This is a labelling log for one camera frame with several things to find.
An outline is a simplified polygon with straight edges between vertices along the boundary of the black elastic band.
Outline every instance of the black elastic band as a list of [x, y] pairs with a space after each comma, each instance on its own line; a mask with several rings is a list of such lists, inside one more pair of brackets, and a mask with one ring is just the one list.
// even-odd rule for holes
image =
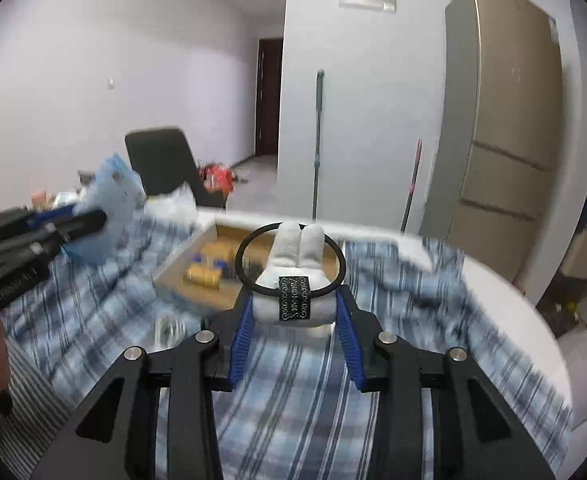
[[[256, 285], [256, 283], [252, 282], [247, 275], [245, 274], [244, 269], [242, 268], [242, 257], [245, 254], [245, 250], [249, 246], [249, 244], [258, 238], [260, 235], [267, 233], [269, 231], [273, 231], [274, 229], [278, 229], [280, 224], [269, 224], [261, 227], [260, 229], [256, 229], [253, 233], [247, 236], [240, 247], [238, 248], [238, 252], [236, 253], [236, 275], [238, 279], [243, 283], [243, 285], [247, 285], [251, 290], [257, 292], [258, 294], [262, 294], [264, 296], [273, 296], [274, 298], [280, 297], [280, 290], [278, 288], [267, 288], [266, 286]], [[347, 275], [347, 262], [345, 260], [345, 255], [340, 250], [340, 247], [337, 246], [337, 243], [325, 235], [325, 243], [331, 247], [336, 253], [336, 257], [339, 263], [339, 269], [337, 273], [336, 279], [331, 282], [329, 285], [319, 288], [318, 290], [312, 290], [311, 294], [309, 295], [310, 298], [320, 298], [321, 296], [326, 296], [330, 292], [336, 290], [345, 279]]]

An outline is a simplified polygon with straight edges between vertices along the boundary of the black fabric label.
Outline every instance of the black fabric label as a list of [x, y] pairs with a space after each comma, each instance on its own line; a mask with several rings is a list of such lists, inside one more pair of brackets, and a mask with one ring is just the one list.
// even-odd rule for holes
[[311, 298], [308, 276], [280, 276], [280, 321], [309, 319]]

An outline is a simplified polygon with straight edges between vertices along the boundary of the black triangular cutout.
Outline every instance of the black triangular cutout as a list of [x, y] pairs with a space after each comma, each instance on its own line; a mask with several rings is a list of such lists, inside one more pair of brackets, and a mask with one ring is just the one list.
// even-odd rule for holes
[[76, 435], [104, 442], [105, 444], [111, 441], [124, 384], [125, 380], [123, 378], [115, 379], [109, 384], [105, 393], [96, 401], [96, 404], [92, 406], [90, 412], [78, 425]]
[[491, 402], [482, 386], [475, 380], [467, 383], [478, 439], [484, 444], [511, 436], [507, 421]]

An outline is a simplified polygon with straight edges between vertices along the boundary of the white plush toy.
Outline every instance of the white plush toy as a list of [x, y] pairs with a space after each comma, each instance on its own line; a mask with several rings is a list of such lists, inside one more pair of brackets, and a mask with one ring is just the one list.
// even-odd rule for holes
[[[309, 288], [318, 290], [331, 282], [322, 270], [325, 233], [318, 224], [302, 231], [296, 222], [283, 222], [274, 239], [264, 272], [256, 284], [279, 288], [281, 276], [307, 276]], [[253, 314], [257, 322], [288, 327], [317, 327], [336, 320], [336, 292], [311, 300], [309, 319], [280, 319], [279, 298], [254, 293]]]

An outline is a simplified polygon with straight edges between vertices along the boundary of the yellow battery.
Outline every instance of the yellow battery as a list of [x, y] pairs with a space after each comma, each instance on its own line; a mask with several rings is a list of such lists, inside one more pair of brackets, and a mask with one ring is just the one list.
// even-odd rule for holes
[[190, 264], [184, 274], [184, 280], [186, 282], [215, 289], [220, 288], [221, 278], [221, 269], [203, 266], [202, 264]]

